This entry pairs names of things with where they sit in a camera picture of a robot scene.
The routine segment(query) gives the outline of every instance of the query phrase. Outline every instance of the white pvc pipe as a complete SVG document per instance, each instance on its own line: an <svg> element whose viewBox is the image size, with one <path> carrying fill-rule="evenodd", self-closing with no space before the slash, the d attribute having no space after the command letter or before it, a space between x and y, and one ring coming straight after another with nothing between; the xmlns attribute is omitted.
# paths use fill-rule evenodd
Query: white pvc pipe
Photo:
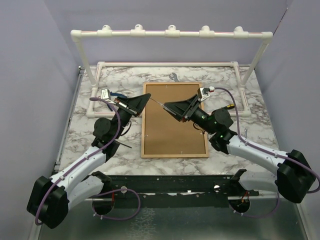
<svg viewBox="0 0 320 240"><path fill-rule="evenodd" d="M78 52L80 54L80 58L82 60L84 69L85 69L86 73L88 74L88 78L90 80L90 83L91 83L92 86L94 86L96 84L95 78L94 78L94 76L92 74L92 71L91 71L87 56L86 56L85 51L84 51L84 47L82 46L81 41L75 42L75 45L76 45L76 48L78 49Z"/></svg>
<svg viewBox="0 0 320 240"><path fill-rule="evenodd" d="M233 67L230 62L104 62L104 67Z"/></svg>
<svg viewBox="0 0 320 240"><path fill-rule="evenodd" d="M131 32L130 30L125 31L115 31L115 30L100 30L99 34L97 31L80 31L80 35L77 35L78 38L91 38L91 37L100 37L100 38L110 38L110 37L172 37L167 35L166 31L146 31L141 30L141 35ZM200 31L176 31L174 33L175 38L179 37L201 37ZM237 32L213 32L207 38L238 38ZM241 39L266 39L272 38L272 32L248 32L247 34L239 37Z"/></svg>
<svg viewBox="0 0 320 240"><path fill-rule="evenodd" d="M100 81L100 73L101 73L102 68L103 68L103 62L98 62L97 70L96 70L96 74L95 74L95 83L96 83L96 85L91 90L91 98L96 98L97 97L98 88L99 88L99 81ZM94 112L95 103L96 103L95 101L90 101L89 102L89 107L86 110L86 116L88 118L94 118L95 117L95 112Z"/></svg>
<svg viewBox="0 0 320 240"><path fill-rule="evenodd" d="M255 56L254 56L254 58L253 58L253 60L252 60L252 62L251 62L251 64L250 64L249 69L246 71L243 79L241 80L241 85L242 85L242 86L245 86L245 85L246 85L246 83L247 83L250 75L252 74L252 72L253 72L254 69L256 68L256 66L257 66L260 58L261 58L262 55L264 54L264 52L265 52L268 44L269 44L269 42L266 41L266 40L262 42L262 44L261 44L258 52L255 54Z"/></svg>
<svg viewBox="0 0 320 240"><path fill-rule="evenodd" d="M240 117L249 117L251 115L250 110L249 111L238 111L238 114ZM114 112L91 112L89 115L87 114L88 118L113 118L115 115ZM231 117L235 117L236 116L236 112L232 111L230 112L230 116Z"/></svg>

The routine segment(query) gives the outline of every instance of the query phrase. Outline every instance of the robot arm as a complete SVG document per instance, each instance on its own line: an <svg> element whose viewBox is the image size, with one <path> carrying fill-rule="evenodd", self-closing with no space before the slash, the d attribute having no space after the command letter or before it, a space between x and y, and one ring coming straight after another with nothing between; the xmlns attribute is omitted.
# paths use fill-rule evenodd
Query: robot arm
<svg viewBox="0 0 320 240"><path fill-rule="evenodd" d="M228 109L233 108L233 105L207 114L199 108L199 104L213 91L213 87L199 88L198 93L190 99L166 102L164 109L179 122L192 121L211 134L209 142L215 150L242 157L270 171L241 172L239 183L244 189L275 191L293 203L301 203L316 179L303 154L296 150L287 153L270 149L242 137L239 128L238 133L230 130L234 122Z"/></svg>
<svg viewBox="0 0 320 240"><path fill-rule="evenodd" d="M118 110L113 119L99 118L95 122L91 147L64 170L50 178L41 176L36 180L27 205L27 211L36 216L36 221L39 219L53 229L72 207L102 190L111 189L111 180L103 173L87 176L115 155L120 146L116 139L131 117L141 114L150 96L148 93L132 98L118 97L115 103Z"/></svg>

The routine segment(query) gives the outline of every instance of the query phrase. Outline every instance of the cable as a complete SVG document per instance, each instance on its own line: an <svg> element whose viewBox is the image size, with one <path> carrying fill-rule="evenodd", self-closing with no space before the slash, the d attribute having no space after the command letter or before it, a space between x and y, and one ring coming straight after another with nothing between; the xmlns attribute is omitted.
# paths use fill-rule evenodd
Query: cable
<svg viewBox="0 0 320 240"><path fill-rule="evenodd" d="M120 132L120 128L121 128L121 119L120 119L120 115L119 113L117 112L117 109L110 103L108 103L106 100L103 100L103 99L100 99L100 98L97 98L97 97L91 97L90 98L90 101L101 101L101 102L104 102L105 104L107 104L108 106L110 106L114 112L115 112L115 115L116 115L116 118L117 118L117 121L118 121L118 128L116 130L116 133L115 135L113 136L113 138L106 144L104 145L103 147L99 148L98 150L94 151L93 153L89 154L87 157L84 157L83 159L81 159L80 161L78 161L73 167L71 167L68 171L66 171L61 177L62 178L65 178L69 173L71 173L76 167L78 167L80 164L82 164L85 160L91 158L93 155L101 152L103 149L105 149L106 147L108 147L118 136L119 132ZM39 222L39 215L40 215L40 211L47 199L47 197L49 196L49 194L51 193L52 189L54 189L54 187L62 180L62 178L58 178L57 181L55 181L51 187L48 189L48 191L45 193L45 195L43 196L40 204L39 204L39 207L36 211L36 214L35 214L35 219L34 219L34 222L35 222L35 225L39 226L39 225L42 225L43 222Z"/></svg>
<svg viewBox="0 0 320 240"><path fill-rule="evenodd" d="M256 146L256 145L254 145L254 144L246 141L246 140L241 136L241 133L240 133L239 112L238 112L238 108L237 108L236 100L235 100L234 96L232 95L232 93L231 93L228 89L226 89L226 88L224 88L224 87L216 87L215 89L216 89L216 90L223 90L223 91L227 92L227 93L230 95L230 97L231 97L231 99L232 99L232 102L233 102L233 104L234 104L234 110L235 110L235 116L236 116L236 126L237 126L238 137L239 137L239 139L240 139L243 143L245 143L245 144L247 144L248 146L250 146L250 147L252 147L252 148L254 148L254 149L257 149L257 150L259 150L259 151L261 151L261 152L263 152L263 153L266 153L266 154L269 154L269 155L272 155L272 156L275 156L275 157L279 157L279 158L281 158L281 159L285 159L285 160L291 161L291 162L297 164L298 166L302 167L303 169L309 171L312 175L314 175L314 176L316 177L316 179L317 179L318 182L319 182L319 186L318 186L315 190L308 191L308 194L313 194L313 193L316 193L316 192L318 192L318 191L320 190L320 176L319 176L315 171L313 171L311 168L303 165L302 163L300 163L300 162L298 162L298 161L296 161L296 160L294 160L294 159L292 159L292 158L290 158L290 157L283 156L283 155L277 155L277 154L275 154L275 153L272 152L272 151L265 150L265 149L263 149L263 148L261 148L261 147L259 147L259 146ZM255 216L255 215L243 214L243 213L240 213L240 212L237 212L236 210L234 210L233 207L232 207L230 204L229 204L229 206L230 206L231 209L233 209L233 212L234 212L234 213L237 213L237 214L239 214L239 215L241 215L241 216L244 216L244 217L254 218L254 219L266 218L266 217L269 217L269 216L273 215L273 214L278 210L278 208L279 208L279 205L280 205L280 195L279 195L278 192L277 192L276 194L277 194L277 199L276 199L276 205L275 205L274 209L273 209L271 212L269 212L269 213L267 213L267 214L264 214L264 215Z"/></svg>
<svg viewBox="0 0 320 240"><path fill-rule="evenodd" d="M122 133L120 136L126 135L126 134L129 132L129 130L130 130L130 128L131 128L131 125L132 125L132 123L131 123L131 121L130 121L129 128L128 128L124 133Z"/></svg>
<svg viewBox="0 0 320 240"><path fill-rule="evenodd" d="M313 176L315 176L316 179L317 179L318 182L319 182L319 185L318 185L318 187L317 187L315 190L308 191L307 193L308 193L308 194L313 194L313 193L316 193L316 192L320 191L320 176L319 176L315 171L313 171L311 168L305 166L305 165L302 164L301 162L298 162L298 161L296 161L296 160L294 160L294 159L292 159L292 158L290 158L290 157L288 157L288 156L277 155L276 153L274 153L274 152L272 152L272 151L265 150L265 149L263 149L263 148L261 148L261 147L259 147L259 146L256 146L256 145L254 145L254 144L246 141L246 140L241 136L241 134L240 134L239 113L238 113L238 108L237 108L237 105L236 105L236 101L235 101L234 96L232 95L232 93L231 93L228 89L226 89L226 88L224 88L224 87L216 87L215 89L223 90L223 91L227 92L227 93L230 95L230 97L231 97L231 99L232 99L232 101L233 101L233 104L234 104L234 110L235 110L235 116L236 116L236 122L237 122L236 125L237 125L238 137L239 137L239 139L240 139L243 143L245 143L245 144L247 144L248 146L250 146L250 147L252 147L252 148L254 148L254 149L257 149L257 150L259 150L259 151L261 151L261 152L263 152L263 153L265 153L265 154L269 154L269 155L275 156L276 158L281 158L281 159L285 159L285 160L288 160L288 161L290 161L290 162L293 162L293 163L297 164L298 166L300 166L301 168L307 170L307 171L310 172Z"/></svg>
<svg viewBox="0 0 320 240"><path fill-rule="evenodd" d="M205 134L205 132L206 132L206 131L205 131L205 130L203 130L203 129L201 129L201 128L197 128L197 127L196 127L196 123L195 123L195 122L193 123L193 125L192 125L192 126L194 127L194 129L200 130L200 131L202 132L202 134Z"/></svg>
<svg viewBox="0 0 320 240"><path fill-rule="evenodd" d="M127 189L127 188L126 189L122 189L122 188L120 188L120 189L116 189L116 190L100 193L98 195L94 195L93 197L100 197L100 196L103 196L103 195L112 194L112 193L116 193L116 192L120 192L120 191L132 192L138 198L138 207L137 207L136 211L134 212L134 214L132 214L131 216L123 217L123 218L99 215L99 214L96 213L95 207L92 204L92 210L94 212L93 216L99 216L101 219L109 219L109 220L116 220L116 221L125 221L125 220L132 219L134 216L136 216L139 213L140 208L141 208L141 200L140 200L140 197L139 197L138 193L136 191L132 190L132 189Z"/></svg>
<svg viewBox="0 0 320 240"><path fill-rule="evenodd" d="M233 213L235 214L238 214L238 215L241 215L242 217L247 217L247 218L252 218L252 219L263 219L263 218L267 218L267 217L270 217L271 215L273 215L279 208L279 205L280 205L280 195L279 193L277 192L276 193L277 195L277 198L276 198L276 205L274 207L274 209L269 212L269 213L266 213L266 214L263 214L263 215L249 215L249 214L244 214L242 212L238 212L236 211L230 204L229 204L229 207L233 210Z"/></svg>

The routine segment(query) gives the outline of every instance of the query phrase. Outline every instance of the black cable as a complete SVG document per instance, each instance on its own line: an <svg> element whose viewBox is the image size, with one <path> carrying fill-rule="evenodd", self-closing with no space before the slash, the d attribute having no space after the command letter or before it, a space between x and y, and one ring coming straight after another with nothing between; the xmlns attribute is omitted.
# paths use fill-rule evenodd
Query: black cable
<svg viewBox="0 0 320 240"><path fill-rule="evenodd" d="M130 121L129 123L130 123L129 128L124 133L122 133L120 136L126 135L129 132L132 122Z"/></svg>
<svg viewBox="0 0 320 240"><path fill-rule="evenodd" d="M197 129L197 130L200 130L200 131L202 132L202 134L205 134L205 132L206 132L205 130L203 130L203 129L201 129L201 128L197 128L195 122L193 123L193 127L194 127L195 129Z"/></svg>

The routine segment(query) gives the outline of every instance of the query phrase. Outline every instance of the white marble table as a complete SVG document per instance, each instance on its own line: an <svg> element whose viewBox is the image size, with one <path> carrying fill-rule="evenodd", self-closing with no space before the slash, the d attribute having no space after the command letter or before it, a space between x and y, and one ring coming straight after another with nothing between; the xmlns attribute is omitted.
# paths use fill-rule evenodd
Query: white marble table
<svg viewBox="0 0 320 240"><path fill-rule="evenodd" d="M95 75L96 67L91 68ZM242 76L247 68L241 67ZM236 84L236 76L230 67L104 67L100 74L99 87L108 87L112 92L134 97L143 93L143 82L172 82L170 73L176 73L180 82L202 82L203 86L225 87L234 94L238 108L243 108ZM240 128L248 129L248 139L270 148L277 148L259 85L253 73L246 85L246 95L251 109L250 117L240 118ZM75 109L61 157L60 170L79 158L94 139L92 132L97 118L87 118L91 85L84 74ZM217 91L205 102L207 112L224 107L232 101L226 93ZM108 111L104 103L97 103L96 112ZM234 174L238 169L264 171L258 165L240 157L215 151L210 145L209 158L141 158L142 119L132 118L130 131L119 140L132 149L120 146L115 156L98 167L109 175L211 175ZM236 122L231 127L236 130Z"/></svg>

